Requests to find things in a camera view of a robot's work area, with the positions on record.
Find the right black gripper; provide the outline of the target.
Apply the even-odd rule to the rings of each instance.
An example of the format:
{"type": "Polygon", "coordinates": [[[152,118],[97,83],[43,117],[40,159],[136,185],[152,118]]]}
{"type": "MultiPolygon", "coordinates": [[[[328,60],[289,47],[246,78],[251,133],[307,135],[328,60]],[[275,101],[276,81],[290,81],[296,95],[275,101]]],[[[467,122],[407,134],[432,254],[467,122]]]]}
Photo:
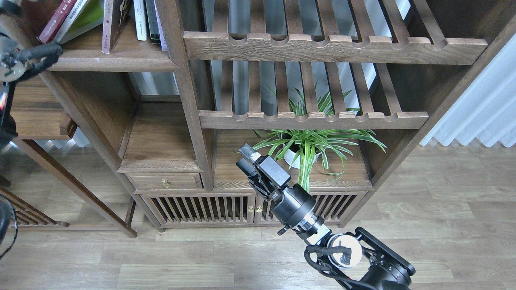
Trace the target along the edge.
{"type": "Polygon", "coordinates": [[[299,236],[310,236],[317,232],[317,215],[313,212],[313,198],[299,184],[288,185],[291,176],[271,156],[262,156],[251,145],[245,143],[238,149],[244,157],[236,162],[237,167],[248,177],[250,186],[266,201],[273,201],[273,215],[284,224],[278,232],[282,235],[288,229],[299,236]]]}

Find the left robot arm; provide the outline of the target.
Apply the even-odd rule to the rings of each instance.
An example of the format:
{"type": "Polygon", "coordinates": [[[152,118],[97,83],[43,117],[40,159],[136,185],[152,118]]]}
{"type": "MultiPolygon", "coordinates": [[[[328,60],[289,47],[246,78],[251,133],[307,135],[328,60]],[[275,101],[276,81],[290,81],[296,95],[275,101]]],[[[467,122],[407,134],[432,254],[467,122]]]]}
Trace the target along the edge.
{"type": "MultiPolygon", "coordinates": [[[[21,8],[21,0],[2,0],[1,14],[7,13],[11,15],[21,16],[23,10],[21,8]]],[[[57,63],[59,57],[63,54],[60,44],[50,42],[31,48],[20,48],[17,41],[1,32],[1,128],[0,141],[1,149],[10,143],[15,137],[18,137],[16,125],[10,114],[12,101],[14,98],[15,86],[21,82],[37,76],[41,72],[50,68],[57,63]],[[32,64],[31,60],[43,60],[32,64]]],[[[18,235],[18,221],[15,208],[7,197],[1,193],[1,244],[9,229],[11,219],[14,220],[15,232],[11,245],[1,254],[1,259],[14,245],[18,235]]]]}

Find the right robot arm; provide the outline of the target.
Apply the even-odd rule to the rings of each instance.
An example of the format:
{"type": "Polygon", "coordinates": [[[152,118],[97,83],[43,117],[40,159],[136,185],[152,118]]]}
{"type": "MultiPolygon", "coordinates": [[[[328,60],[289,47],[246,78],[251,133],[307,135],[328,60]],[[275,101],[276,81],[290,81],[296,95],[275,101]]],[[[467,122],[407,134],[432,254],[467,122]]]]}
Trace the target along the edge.
{"type": "Polygon", "coordinates": [[[271,156],[249,144],[239,149],[237,166],[250,186],[265,200],[283,228],[305,243],[304,258],[317,272],[335,279],[346,290],[407,290],[414,266],[362,227],[355,233],[334,234],[315,213],[315,198],[299,184],[289,185],[290,174],[271,156]]]}

